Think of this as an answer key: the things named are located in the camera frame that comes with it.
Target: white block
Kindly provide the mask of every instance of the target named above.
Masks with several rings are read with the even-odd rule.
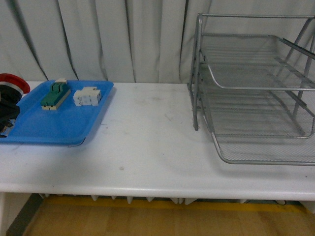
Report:
[[[75,92],[73,100],[76,106],[98,106],[101,93],[97,87],[84,87],[82,90]]]

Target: plastic tray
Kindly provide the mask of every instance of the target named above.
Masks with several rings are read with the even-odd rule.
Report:
[[[113,87],[109,81],[68,81],[71,94],[56,111],[42,110],[40,101],[55,81],[40,84],[17,104],[20,114],[8,137],[0,143],[26,143],[76,146],[92,135],[100,125],[105,112],[105,101]],[[102,98],[98,106],[77,107],[73,95],[83,87],[97,87]]]

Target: yellow stripe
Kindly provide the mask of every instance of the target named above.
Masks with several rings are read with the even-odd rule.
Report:
[[[91,197],[50,196],[44,200],[46,204],[76,205],[94,207],[126,207],[126,208],[152,208],[152,209],[187,209],[187,210],[226,210],[226,211],[268,211],[268,212],[295,212],[310,213],[305,207],[299,205],[277,204],[241,204],[241,203],[209,203],[193,202],[189,205],[174,204],[172,201],[133,200],[131,204],[126,199],[99,198],[93,201]]]

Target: silver rack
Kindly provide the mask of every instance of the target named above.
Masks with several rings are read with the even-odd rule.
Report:
[[[294,42],[275,35],[203,32],[205,17],[306,19]],[[314,16],[199,14],[190,81],[219,157],[231,164],[315,165],[315,114],[302,100],[315,47],[298,46]],[[305,57],[305,67],[296,59]]]

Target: mesh tray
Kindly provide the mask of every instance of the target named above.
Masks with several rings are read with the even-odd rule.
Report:
[[[223,161],[315,165],[315,115],[303,102],[286,91],[218,88],[205,68],[201,78],[201,105]]]
[[[203,104],[217,136],[309,138],[314,114],[286,91],[221,89],[201,70]]]
[[[295,59],[307,58],[272,35],[203,34],[201,53],[223,89],[315,90]]]

